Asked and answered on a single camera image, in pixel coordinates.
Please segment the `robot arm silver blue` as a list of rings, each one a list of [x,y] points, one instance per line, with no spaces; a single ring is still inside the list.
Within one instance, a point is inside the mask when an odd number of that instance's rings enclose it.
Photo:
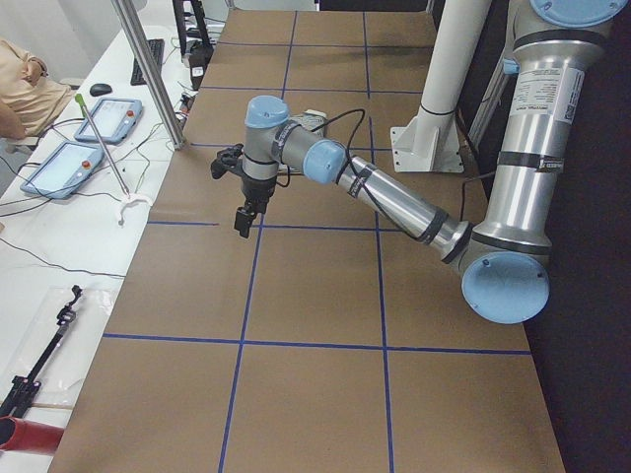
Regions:
[[[457,136],[455,106],[489,5],[445,6],[416,116],[390,131],[393,163],[421,175],[407,187],[351,153],[348,145],[305,128],[288,105],[257,96],[247,105],[245,139],[217,153],[210,167],[236,175],[244,204],[235,228],[247,237],[277,186],[280,169],[335,184],[382,214],[411,239],[436,249],[460,276],[462,296],[483,318],[503,324],[538,315],[550,293],[545,225],[585,73],[603,54],[620,1],[514,1],[503,66],[517,76],[492,195],[478,224],[452,216],[465,182],[448,177],[456,157],[442,148]]]

